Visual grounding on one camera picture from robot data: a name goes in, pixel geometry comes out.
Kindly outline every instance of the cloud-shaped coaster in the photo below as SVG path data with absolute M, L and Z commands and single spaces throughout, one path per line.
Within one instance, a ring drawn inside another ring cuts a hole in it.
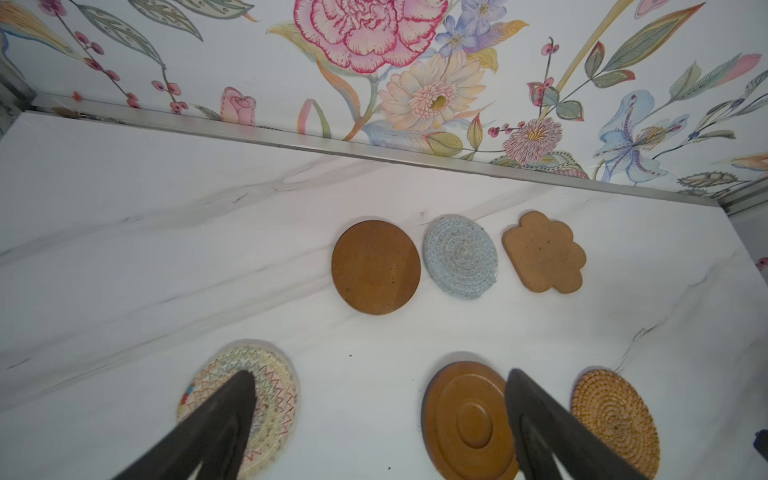
M 581 288 L 579 270 L 587 263 L 587 255 L 573 240 L 565 223 L 528 212 L 520 217 L 519 227 L 504 232 L 502 244 L 525 288 L 573 293 Z

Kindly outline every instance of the floral wallpaper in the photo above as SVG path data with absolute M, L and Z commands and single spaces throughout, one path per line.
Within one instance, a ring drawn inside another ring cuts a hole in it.
M 764 0 L 0 0 L 0 61 L 75 100 L 719 197 L 768 174 L 766 21 Z

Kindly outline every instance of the round wooden coaster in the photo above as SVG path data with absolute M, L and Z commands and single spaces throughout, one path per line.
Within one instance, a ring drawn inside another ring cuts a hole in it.
M 518 474 L 505 386 L 499 374 L 477 362 L 452 363 L 432 378 L 422 404 L 422 433 L 444 478 L 512 480 Z
M 411 299 L 422 276 L 419 252 L 391 223 L 367 220 L 342 234 L 331 259 L 333 283 L 355 310 L 391 313 Z

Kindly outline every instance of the woven coaster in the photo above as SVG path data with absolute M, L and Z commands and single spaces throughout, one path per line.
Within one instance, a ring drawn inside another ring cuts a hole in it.
M 433 221 L 424 237 L 424 264 L 443 291 L 473 300 L 496 281 L 498 255 L 478 224 L 460 215 Z
M 576 384 L 571 413 L 640 473 L 659 469 L 659 435 L 648 407 L 626 380 L 610 370 L 592 370 Z
M 261 343 L 225 349 L 200 372 L 181 397 L 181 422 L 232 375 L 248 370 L 256 379 L 256 410 L 238 478 L 254 476 L 285 450 L 299 414 L 299 384 L 288 360 Z

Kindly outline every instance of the brown wooden coaster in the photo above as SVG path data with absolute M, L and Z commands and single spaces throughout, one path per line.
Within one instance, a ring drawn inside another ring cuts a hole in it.
M 336 242 L 331 273 L 339 295 L 352 308 L 384 315 L 411 299 L 422 264 L 404 231 L 381 220 L 367 220 L 352 225 Z
M 519 227 L 504 232 L 502 244 L 525 288 L 573 293 L 581 288 L 579 270 L 587 263 L 586 253 L 573 239 L 565 223 L 528 212 L 520 217 Z
M 422 433 L 432 463 L 448 480 L 512 480 L 518 474 L 504 379 L 477 362 L 457 362 L 432 378 Z

